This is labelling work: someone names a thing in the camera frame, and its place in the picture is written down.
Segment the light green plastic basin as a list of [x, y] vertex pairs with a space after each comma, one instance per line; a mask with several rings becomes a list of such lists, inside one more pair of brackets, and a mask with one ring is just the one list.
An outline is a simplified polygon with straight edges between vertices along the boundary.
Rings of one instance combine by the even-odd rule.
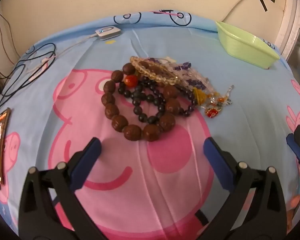
[[216, 21], [218, 38], [232, 57], [269, 69], [280, 59], [278, 53], [257, 36], [233, 25]]

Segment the blue cartoon pig bedsheet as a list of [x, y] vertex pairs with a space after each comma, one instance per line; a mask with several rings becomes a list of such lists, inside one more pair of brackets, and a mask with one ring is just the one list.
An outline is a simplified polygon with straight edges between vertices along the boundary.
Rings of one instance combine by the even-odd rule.
[[[95, 30], [121, 35], [100, 40]], [[68, 162], [92, 138], [101, 155], [75, 195], [105, 239], [198, 239], [225, 203], [203, 153], [212, 137], [236, 161], [276, 169], [287, 235], [300, 239], [300, 84], [280, 59], [262, 69], [230, 56], [216, 22], [161, 10], [115, 16], [35, 43], [0, 95], [10, 108], [0, 239], [19, 237], [29, 168]]]

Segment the white window frame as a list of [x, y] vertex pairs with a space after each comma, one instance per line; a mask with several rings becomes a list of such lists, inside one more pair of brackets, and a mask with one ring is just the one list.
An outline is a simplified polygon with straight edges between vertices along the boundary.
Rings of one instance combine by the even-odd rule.
[[286, 0], [275, 45], [300, 84], [300, 0]]

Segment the white charger device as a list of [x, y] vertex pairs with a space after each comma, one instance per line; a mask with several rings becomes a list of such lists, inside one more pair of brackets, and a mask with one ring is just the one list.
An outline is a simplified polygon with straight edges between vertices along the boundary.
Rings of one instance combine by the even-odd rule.
[[95, 30], [95, 33], [100, 40], [108, 40], [110, 38], [120, 36], [121, 29], [115, 26], [108, 26]]

